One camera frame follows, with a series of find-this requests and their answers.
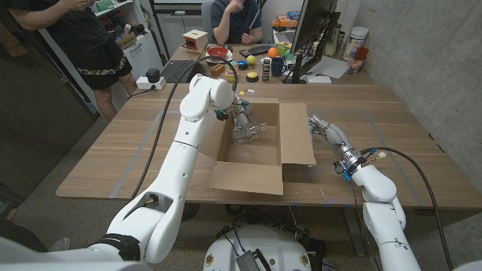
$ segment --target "cardboard box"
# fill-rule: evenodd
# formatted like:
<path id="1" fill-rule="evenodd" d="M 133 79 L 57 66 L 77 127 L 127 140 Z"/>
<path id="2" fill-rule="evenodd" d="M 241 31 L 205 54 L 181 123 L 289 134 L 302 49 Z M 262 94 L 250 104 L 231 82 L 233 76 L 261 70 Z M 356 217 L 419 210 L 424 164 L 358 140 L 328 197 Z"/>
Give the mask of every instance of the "cardboard box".
<path id="1" fill-rule="evenodd" d="M 251 144 L 235 145 L 233 117 L 216 121 L 200 152 L 217 160 L 210 188 L 283 195 L 282 165 L 316 165 L 307 107 L 278 99 L 249 100 L 253 120 L 267 128 Z"/>
<path id="2" fill-rule="evenodd" d="M 278 15 L 276 16 L 277 20 L 279 21 L 279 26 L 283 27 L 297 27 L 298 21 L 290 20 L 288 15 Z"/>
<path id="3" fill-rule="evenodd" d="M 117 43 L 117 45 L 119 45 L 119 47 L 122 50 L 126 50 L 132 44 L 135 44 L 136 41 L 137 41 L 136 35 L 134 34 L 134 32 L 131 32 L 129 34 L 124 34 L 124 36 L 122 36 L 122 38 L 117 39 L 115 43 Z"/>

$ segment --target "wooden table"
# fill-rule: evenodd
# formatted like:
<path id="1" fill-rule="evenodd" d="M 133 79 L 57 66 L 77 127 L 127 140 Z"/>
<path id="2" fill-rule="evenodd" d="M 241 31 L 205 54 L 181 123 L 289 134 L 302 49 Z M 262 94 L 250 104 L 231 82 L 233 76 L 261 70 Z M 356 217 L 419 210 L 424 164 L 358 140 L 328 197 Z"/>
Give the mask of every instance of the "wooden table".
<path id="1" fill-rule="evenodd" d="M 218 44 L 210 44 L 210 47 L 217 47 L 219 46 Z M 239 54 L 240 50 L 244 49 L 249 49 L 253 47 L 253 45 L 244 45 L 244 44 L 232 44 L 233 47 L 233 60 L 235 61 L 240 61 L 240 60 L 246 60 L 244 56 L 241 56 Z M 178 50 L 175 51 L 175 53 L 171 56 L 171 59 L 173 60 L 196 60 L 200 55 L 198 53 L 193 53 L 186 48 L 179 47 Z M 246 74 L 248 72 L 257 72 L 259 76 L 259 81 L 257 81 L 255 84 L 280 84 L 281 80 L 285 78 L 284 75 L 279 76 L 279 77 L 274 77 L 270 73 L 270 79 L 268 81 L 263 81 L 261 80 L 261 76 L 263 74 L 263 66 L 261 64 L 261 59 L 268 56 L 267 53 L 264 55 L 259 55 L 256 56 L 256 66 L 255 69 L 247 69 L 244 71 L 239 71 L 239 83 L 250 83 L 246 80 Z M 201 73 L 206 76 L 211 76 L 211 68 L 214 67 L 215 64 L 211 64 L 206 61 L 201 62 Z M 225 73 L 221 73 L 219 76 L 215 78 L 223 78 L 227 80 L 227 76 Z M 365 69 L 361 69 L 358 71 L 356 75 L 348 75 L 344 74 L 342 75 L 339 79 L 331 78 L 331 83 L 332 84 L 375 84 L 374 81 L 371 79 L 370 75 L 367 73 Z"/>
<path id="2" fill-rule="evenodd" d="M 167 84 L 161 91 L 142 94 L 127 101 L 59 186 L 57 195 L 63 198 L 128 199 L 144 169 L 157 130 L 156 120 L 171 88 L 172 85 Z M 422 167 L 439 207 L 482 208 L 482 196 L 449 157 L 441 152 L 425 129 L 388 87 L 241 83 L 237 88 L 238 92 L 247 89 L 253 89 L 259 97 L 277 97 L 280 102 L 306 103 L 309 114 L 318 114 L 337 124 L 349 136 L 357 150 L 386 145 L 405 152 Z M 177 130 L 179 103 L 187 92 L 188 85 L 179 84 L 141 191 L 157 176 Z M 301 206 L 353 205 L 353 195 L 348 182 L 333 170 L 332 163 L 340 158 L 333 154 L 320 137 L 313 138 L 318 165 L 312 168 L 283 166 L 284 195 L 271 196 L 208 188 L 215 161 L 200 154 L 187 201 Z M 376 161 L 374 165 L 395 182 L 403 207 L 432 206 L 423 180 L 405 159 L 390 154 L 387 158 Z M 362 190 L 356 187 L 355 191 L 358 203 L 363 202 Z"/>

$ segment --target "monitor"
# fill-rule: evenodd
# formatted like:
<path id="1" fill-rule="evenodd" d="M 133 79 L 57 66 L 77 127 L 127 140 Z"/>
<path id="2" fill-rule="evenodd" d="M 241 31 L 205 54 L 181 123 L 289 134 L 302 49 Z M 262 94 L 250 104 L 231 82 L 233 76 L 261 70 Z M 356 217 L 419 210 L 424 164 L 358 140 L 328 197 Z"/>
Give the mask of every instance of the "monitor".
<path id="1" fill-rule="evenodd" d="M 329 22 L 328 15 L 333 13 L 336 7 L 337 0 L 304 0 L 291 52 L 300 50 L 313 36 L 322 34 Z"/>
<path id="2" fill-rule="evenodd" d="M 340 12 L 334 11 L 336 7 L 337 0 L 304 0 L 294 41 L 291 45 L 291 53 L 297 56 L 291 71 L 293 75 L 290 79 L 286 78 L 283 83 L 306 83 L 300 79 L 301 75 L 307 73 L 322 60 L 323 49 L 331 37 L 334 26 L 338 24 Z M 315 56 L 302 65 L 303 54 L 298 51 L 322 33 L 323 36 L 316 46 Z"/>

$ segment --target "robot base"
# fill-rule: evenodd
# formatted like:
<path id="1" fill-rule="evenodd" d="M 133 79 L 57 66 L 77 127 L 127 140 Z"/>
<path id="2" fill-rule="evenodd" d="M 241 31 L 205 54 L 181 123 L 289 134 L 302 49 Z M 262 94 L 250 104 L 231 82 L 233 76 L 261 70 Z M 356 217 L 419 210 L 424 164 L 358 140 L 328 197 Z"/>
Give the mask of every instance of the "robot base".
<path id="1" fill-rule="evenodd" d="M 237 227 L 239 240 L 246 251 L 259 249 L 264 259 L 275 270 L 311 270 L 307 251 L 292 236 L 275 227 L 264 225 L 248 225 Z M 233 230 L 226 233 L 226 237 L 233 243 L 239 255 L 243 254 Z M 231 244 L 224 236 L 221 236 L 209 247 L 203 264 L 204 271 L 239 270 L 236 264 L 236 253 Z M 264 270 L 261 261 L 257 258 L 256 263 Z"/>

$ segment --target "chair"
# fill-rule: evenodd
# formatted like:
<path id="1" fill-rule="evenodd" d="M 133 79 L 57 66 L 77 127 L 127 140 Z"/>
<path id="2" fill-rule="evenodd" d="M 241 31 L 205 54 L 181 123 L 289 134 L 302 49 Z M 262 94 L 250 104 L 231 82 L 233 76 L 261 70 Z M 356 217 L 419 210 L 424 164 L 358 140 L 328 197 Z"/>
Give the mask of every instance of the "chair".
<path id="1" fill-rule="evenodd" d="M 201 16 L 203 17 L 204 32 L 208 33 L 209 43 L 213 43 L 212 40 L 212 26 L 211 26 L 211 5 L 214 1 L 204 2 L 201 4 Z"/>

